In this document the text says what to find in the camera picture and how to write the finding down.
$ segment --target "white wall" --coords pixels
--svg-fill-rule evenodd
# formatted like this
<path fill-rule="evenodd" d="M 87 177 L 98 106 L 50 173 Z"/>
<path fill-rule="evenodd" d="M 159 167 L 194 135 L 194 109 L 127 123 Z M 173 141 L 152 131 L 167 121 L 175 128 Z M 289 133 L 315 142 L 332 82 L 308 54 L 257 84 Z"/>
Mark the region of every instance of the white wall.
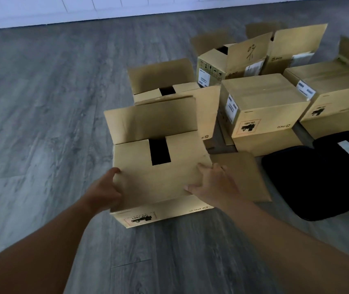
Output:
<path fill-rule="evenodd" d="M 0 0 L 0 28 L 295 0 Z"/>

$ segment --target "laminate floor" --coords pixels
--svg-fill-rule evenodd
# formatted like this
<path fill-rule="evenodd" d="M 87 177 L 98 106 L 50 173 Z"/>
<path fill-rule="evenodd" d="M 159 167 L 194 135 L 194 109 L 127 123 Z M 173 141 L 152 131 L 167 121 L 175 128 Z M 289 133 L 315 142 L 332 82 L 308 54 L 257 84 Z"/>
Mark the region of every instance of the laminate floor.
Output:
<path fill-rule="evenodd" d="M 112 164 L 103 111 L 133 104 L 126 68 L 187 57 L 189 38 L 282 20 L 329 26 L 312 62 L 349 36 L 349 0 L 308 0 L 0 30 L 0 251 L 77 200 Z M 295 131 L 309 145 L 299 125 Z M 234 151 L 223 144 L 211 153 Z M 349 254 L 349 212 L 298 218 L 265 176 L 273 216 Z M 281 293 L 246 237 L 217 209 L 125 229 L 107 212 L 87 227 L 66 293 Z"/>

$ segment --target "person's right hand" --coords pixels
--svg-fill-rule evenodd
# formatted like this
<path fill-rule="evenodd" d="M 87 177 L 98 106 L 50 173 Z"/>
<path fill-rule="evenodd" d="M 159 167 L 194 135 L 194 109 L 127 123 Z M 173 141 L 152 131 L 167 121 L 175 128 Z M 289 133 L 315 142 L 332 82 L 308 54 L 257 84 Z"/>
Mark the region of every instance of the person's right hand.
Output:
<path fill-rule="evenodd" d="M 226 166 L 214 163 L 212 168 L 198 163 L 199 171 L 203 175 L 202 186 L 188 185 L 184 188 L 203 202 L 225 209 L 238 201 L 246 201 L 227 171 Z"/>

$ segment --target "box opening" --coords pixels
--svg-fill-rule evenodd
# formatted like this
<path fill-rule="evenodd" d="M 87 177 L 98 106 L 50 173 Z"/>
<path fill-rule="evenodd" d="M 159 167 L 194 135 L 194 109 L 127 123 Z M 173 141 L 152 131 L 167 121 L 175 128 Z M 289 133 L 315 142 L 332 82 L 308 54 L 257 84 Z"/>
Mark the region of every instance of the box opening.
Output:
<path fill-rule="evenodd" d="M 218 51 L 220 51 L 221 53 L 227 55 L 228 47 L 224 45 L 224 46 L 221 46 L 221 47 L 217 48 L 216 50 L 218 50 Z"/>
<path fill-rule="evenodd" d="M 171 162 L 166 138 L 149 139 L 150 155 L 152 165 L 159 165 Z"/>
<path fill-rule="evenodd" d="M 160 88 L 160 92 L 162 96 L 166 96 L 166 95 L 171 95 L 171 94 L 175 94 L 176 91 L 173 88 L 173 86 L 169 86 L 169 87 L 165 87 L 165 88 Z"/>

